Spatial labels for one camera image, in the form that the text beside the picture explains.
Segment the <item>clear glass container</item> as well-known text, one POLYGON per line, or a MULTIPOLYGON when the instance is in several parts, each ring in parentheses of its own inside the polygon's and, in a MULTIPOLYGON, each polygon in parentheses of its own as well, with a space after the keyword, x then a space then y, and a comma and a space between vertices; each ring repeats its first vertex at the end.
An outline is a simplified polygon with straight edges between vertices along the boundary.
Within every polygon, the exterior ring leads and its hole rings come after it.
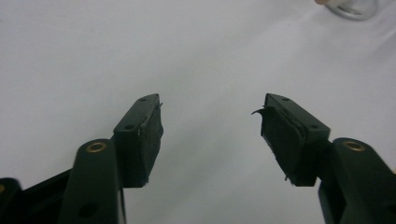
POLYGON ((314 0, 331 13, 352 21, 370 20, 378 11, 378 0, 314 0))

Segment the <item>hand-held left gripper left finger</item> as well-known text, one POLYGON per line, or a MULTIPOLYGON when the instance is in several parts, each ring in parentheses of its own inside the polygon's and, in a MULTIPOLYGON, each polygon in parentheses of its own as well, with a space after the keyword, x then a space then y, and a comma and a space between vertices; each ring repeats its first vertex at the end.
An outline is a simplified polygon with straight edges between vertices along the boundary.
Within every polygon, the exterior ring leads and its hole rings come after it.
POLYGON ((162 136, 160 96, 153 93, 132 105, 111 138, 82 145, 57 224, 126 224, 123 191, 149 182, 162 136))

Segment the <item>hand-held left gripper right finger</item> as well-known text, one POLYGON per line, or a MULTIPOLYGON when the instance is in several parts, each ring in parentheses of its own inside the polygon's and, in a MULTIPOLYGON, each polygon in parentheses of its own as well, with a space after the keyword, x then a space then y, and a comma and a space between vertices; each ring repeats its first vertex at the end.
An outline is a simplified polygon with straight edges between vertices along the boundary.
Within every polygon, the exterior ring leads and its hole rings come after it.
POLYGON ((396 224, 396 174, 375 150, 331 129, 290 98, 268 93, 261 136, 290 183, 312 187, 326 224, 396 224))

